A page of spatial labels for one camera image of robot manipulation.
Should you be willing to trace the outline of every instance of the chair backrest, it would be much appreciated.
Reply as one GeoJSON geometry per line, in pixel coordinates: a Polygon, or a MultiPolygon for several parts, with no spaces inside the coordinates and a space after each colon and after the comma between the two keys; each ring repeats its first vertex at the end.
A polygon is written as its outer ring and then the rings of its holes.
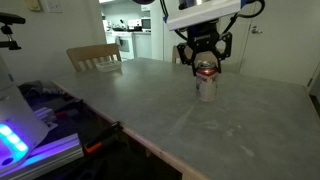
{"type": "Polygon", "coordinates": [[[102,44],[85,47],[71,48],[67,54],[77,72],[96,68],[96,63],[107,61],[121,61],[118,45],[102,44]]]}
{"type": "MultiPolygon", "coordinates": [[[[184,52],[188,58],[191,58],[192,49],[190,49],[189,47],[186,47],[184,52]]],[[[178,48],[177,46],[173,46],[172,63],[177,64],[177,58],[180,58],[178,48]]],[[[198,63],[198,61],[214,61],[217,63],[217,58],[211,52],[203,52],[203,53],[197,54],[195,61],[196,61],[196,64],[198,63]]]]}

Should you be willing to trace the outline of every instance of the machine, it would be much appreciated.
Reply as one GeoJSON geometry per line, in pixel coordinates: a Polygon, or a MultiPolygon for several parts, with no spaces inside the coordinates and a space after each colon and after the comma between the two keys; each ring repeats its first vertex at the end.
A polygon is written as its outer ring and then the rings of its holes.
{"type": "MultiPolygon", "coordinates": [[[[154,0],[133,1],[139,4],[150,4],[154,0]]],[[[169,15],[165,1],[160,0],[160,2],[164,21],[169,30],[174,30],[186,41],[186,43],[178,45],[178,51],[182,64],[191,65],[194,75],[197,68],[194,60],[198,53],[206,51],[212,52],[217,57],[218,69],[221,72],[220,62],[231,55],[232,34],[228,32],[229,29],[238,17],[256,17],[265,7],[264,0],[179,0],[179,13],[169,15]],[[242,15],[238,13],[246,4],[254,2],[261,3],[261,9],[256,14],[242,15]],[[234,13],[230,24],[222,33],[219,33],[217,31],[219,18],[234,13]],[[187,32],[187,37],[183,35],[184,31],[187,32]],[[219,41],[224,41],[226,44],[224,52],[219,52],[216,47],[219,41]],[[187,46],[193,50],[190,59],[184,53],[187,46]]],[[[13,33],[9,26],[24,23],[25,19],[22,17],[0,13],[1,31],[8,37],[8,41],[0,42],[0,48],[21,49],[18,43],[13,40],[13,33]]],[[[29,163],[30,160],[26,161],[26,159],[32,157],[32,153],[37,151],[34,148],[46,137],[48,131],[48,127],[36,118],[23,99],[0,57],[0,177],[4,172],[19,172],[14,168],[21,163],[29,163]]],[[[73,142],[73,147],[79,146],[77,138],[72,137],[70,142],[73,142]]],[[[77,153],[74,156],[79,157],[80,155],[79,148],[77,148],[77,153]]]]}
{"type": "MultiPolygon", "coordinates": [[[[154,0],[133,0],[139,4],[150,4],[154,0]]],[[[192,66],[193,75],[196,75],[195,59],[197,54],[202,52],[212,52],[218,59],[218,71],[221,73],[221,61],[231,56],[232,34],[228,32],[238,17],[253,18],[262,13],[265,8],[264,0],[179,0],[179,12],[169,15],[165,0],[160,0],[164,14],[164,21],[169,30],[174,30],[177,35],[186,40],[177,46],[181,63],[192,66]],[[259,2],[261,9],[253,15],[238,14],[247,4],[259,2]],[[217,31],[217,22],[220,17],[234,14],[230,24],[220,34],[217,31]],[[219,41],[225,43],[224,52],[220,52],[216,45],[219,41]],[[192,56],[189,59],[184,53],[189,46],[192,56]]]]}

